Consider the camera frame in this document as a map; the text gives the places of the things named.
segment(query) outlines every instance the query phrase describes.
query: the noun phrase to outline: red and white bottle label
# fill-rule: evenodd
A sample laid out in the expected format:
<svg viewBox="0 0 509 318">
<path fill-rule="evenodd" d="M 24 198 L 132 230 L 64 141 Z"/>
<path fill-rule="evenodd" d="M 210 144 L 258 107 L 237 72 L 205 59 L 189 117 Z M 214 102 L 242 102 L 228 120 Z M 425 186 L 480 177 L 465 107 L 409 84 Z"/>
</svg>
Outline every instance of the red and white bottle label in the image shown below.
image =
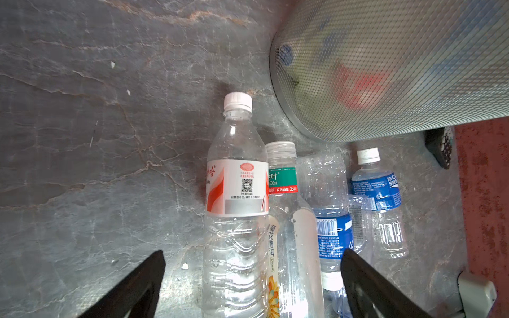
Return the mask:
<svg viewBox="0 0 509 318">
<path fill-rule="evenodd" d="M 218 159 L 207 163 L 206 209 L 222 217 L 269 213 L 267 162 Z"/>
</svg>

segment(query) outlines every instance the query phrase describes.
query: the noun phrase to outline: metal mesh basket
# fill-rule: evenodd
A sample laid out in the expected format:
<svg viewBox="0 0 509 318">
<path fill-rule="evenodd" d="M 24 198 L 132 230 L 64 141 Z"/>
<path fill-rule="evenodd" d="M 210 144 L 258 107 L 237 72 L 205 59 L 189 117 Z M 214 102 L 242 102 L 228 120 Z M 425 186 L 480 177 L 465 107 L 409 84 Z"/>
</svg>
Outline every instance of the metal mesh basket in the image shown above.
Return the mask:
<svg viewBox="0 0 509 318">
<path fill-rule="evenodd" d="M 509 2 L 302 0 L 272 42 L 304 134 L 354 141 L 509 115 Z"/>
</svg>

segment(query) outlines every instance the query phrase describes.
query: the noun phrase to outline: red carpet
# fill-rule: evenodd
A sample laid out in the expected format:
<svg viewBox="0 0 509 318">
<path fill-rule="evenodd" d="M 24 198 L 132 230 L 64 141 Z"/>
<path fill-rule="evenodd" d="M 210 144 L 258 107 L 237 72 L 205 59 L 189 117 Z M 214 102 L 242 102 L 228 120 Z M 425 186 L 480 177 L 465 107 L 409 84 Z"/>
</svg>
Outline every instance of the red carpet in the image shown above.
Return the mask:
<svg viewBox="0 0 509 318">
<path fill-rule="evenodd" d="M 509 117 L 456 126 L 472 273 L 495 283 L 491 318 L 509 317 Z"/>
</svg>

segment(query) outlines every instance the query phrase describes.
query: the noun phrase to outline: blue and white label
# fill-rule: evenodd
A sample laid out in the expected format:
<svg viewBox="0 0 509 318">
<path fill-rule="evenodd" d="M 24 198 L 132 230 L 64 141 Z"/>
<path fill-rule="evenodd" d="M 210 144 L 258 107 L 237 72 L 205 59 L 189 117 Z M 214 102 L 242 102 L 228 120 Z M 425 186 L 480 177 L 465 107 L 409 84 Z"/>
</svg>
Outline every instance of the blue and white label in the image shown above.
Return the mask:
<svg viewBox="0 0 509 318">
<path fill-rule="evenodd" d="M 370 198 L 371 210 L 384 211 L 401 205 L 400 187 L 394 174 L 385 177 L 352 181 L 354 194 L 367 195 Z"/>
<path fill-rule="evenodd" d="M 284 66 L 289 66 L 293 62 L 293 50 L 289 44 L 283 44 L 279 48 L 277 57 Z"/>
<path fill-rule="evenodd" d="M 317 217 L 318 252 L 320 258 L 341 259 L 345 249 L 353 249 L 352 217 Z"/>
</svg>

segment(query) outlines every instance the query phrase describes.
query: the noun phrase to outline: black object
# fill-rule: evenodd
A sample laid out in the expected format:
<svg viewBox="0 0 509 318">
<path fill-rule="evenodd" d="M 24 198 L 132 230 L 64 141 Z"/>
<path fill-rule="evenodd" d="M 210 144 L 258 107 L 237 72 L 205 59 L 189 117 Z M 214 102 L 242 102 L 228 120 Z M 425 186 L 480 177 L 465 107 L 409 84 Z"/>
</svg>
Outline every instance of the black object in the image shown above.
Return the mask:
<svg viewBox="0 0 509 318">
<path fill-rule="evenodd" d="M 453 130 L 451 127 L 430 129 L 426 134 L 426 148 L 437 158 L 444 169 L 449 169 L 453 153 Z"/>
<path fill-rule="evenodd" d="M 341 275 L 354 318 L 431 318 L 351 249 L 343 254 Z"/>
<path fill-rule="evenodd" d="M 80 318 L 153 318 L 164 275 L 162 251 L 153 252 Z"/>
</svg>

